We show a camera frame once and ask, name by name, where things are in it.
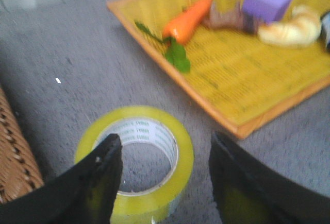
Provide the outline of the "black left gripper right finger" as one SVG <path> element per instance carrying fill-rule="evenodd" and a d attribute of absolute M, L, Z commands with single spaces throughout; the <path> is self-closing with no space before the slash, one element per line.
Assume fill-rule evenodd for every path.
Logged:
<path fill-rule="evenodd" d="M 223 223 L 329 223 L 329 198 L 271 170 L 226 134 L 211 137 L 209 173 Z"/>

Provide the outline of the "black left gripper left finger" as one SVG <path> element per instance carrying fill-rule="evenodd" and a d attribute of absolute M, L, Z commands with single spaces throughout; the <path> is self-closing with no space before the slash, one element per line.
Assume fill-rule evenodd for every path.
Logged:
<path fill-rule="evenodd" d="M 110 134 L 45 186 L 1 206 L 1 223 L 110 223 L 122 175 L 122 144 Z"/>

